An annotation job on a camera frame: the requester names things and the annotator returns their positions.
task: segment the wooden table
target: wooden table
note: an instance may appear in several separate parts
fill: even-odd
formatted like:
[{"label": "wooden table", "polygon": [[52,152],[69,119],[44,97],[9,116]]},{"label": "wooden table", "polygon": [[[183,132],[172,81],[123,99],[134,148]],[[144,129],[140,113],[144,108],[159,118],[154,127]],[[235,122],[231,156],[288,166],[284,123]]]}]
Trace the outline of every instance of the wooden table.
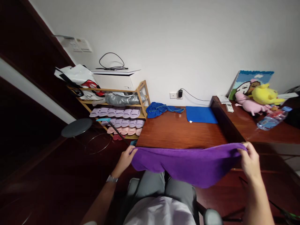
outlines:
[{"label": "wooden table", "polygon": [[148,118],[137,146],[154,148],[210,148],[228,143],[218,124],[190,123],[186,110],[181,114],[166,111]]},{"label": "wooden table", "polygon": [[217,96],[212,99],[211,108],[229,142],[300,144],[300,129],[282,122],[269,131],[261,130],[256,124],[264,115],[253,118],[242,107],[235,106],[235,101],[231,101],[234,112],[227,112]]}]

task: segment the plastic bottle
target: plastic bottle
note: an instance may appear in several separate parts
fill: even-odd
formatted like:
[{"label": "plastic bottle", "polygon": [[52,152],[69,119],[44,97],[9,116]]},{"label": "plastic bottle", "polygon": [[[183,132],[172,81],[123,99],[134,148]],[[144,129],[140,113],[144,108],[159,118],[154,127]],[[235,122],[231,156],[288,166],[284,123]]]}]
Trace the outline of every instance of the plastic bottle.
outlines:
[{"label": "plastic bottle", "polygon": [[285,106],[280,110],[271,112],[263,120],[257,123],[257,127],[262,130],[270,130],[282,122],[287,117],[288,112],[291,110],[292,108]]}]

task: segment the purple towel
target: purple towel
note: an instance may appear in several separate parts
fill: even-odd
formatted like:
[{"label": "purple towel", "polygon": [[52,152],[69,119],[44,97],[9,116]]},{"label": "purple towel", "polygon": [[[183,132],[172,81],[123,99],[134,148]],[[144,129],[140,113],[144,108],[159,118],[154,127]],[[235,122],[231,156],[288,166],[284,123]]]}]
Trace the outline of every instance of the purple towel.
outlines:
[{"label": "purple towel", "polygon": [[138,147],[132,165],[137,171],[167,171],[176,180],[209,188],[237,163],[240,153],[247,150],[241,143],[219,145],[207,149],[169,149]]}]

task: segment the power adapter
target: power adapter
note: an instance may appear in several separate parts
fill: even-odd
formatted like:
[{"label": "power adapter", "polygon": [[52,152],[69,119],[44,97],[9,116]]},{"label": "power adapter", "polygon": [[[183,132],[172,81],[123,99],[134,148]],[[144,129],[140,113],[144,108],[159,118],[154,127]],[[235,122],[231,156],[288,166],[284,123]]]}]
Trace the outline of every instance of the power adapter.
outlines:
[{"label": "power adapter", "polygon": [[178,98],[182,97],[182,92],[183,92],[183,90],[181,90],[181,89],[178,91]]}]

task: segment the wristwatch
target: wristwatch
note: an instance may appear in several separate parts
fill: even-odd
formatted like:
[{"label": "wristwatch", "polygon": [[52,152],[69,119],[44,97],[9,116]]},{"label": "wristwatch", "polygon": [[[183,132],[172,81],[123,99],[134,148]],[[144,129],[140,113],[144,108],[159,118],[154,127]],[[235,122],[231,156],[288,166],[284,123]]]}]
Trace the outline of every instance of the wristwatch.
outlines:
[{"label": "wristwatch", "polygon": [[106,182],[113,182],[116,183],[118,181],[118,178],[114,178],[111,175],[108,176]]}]

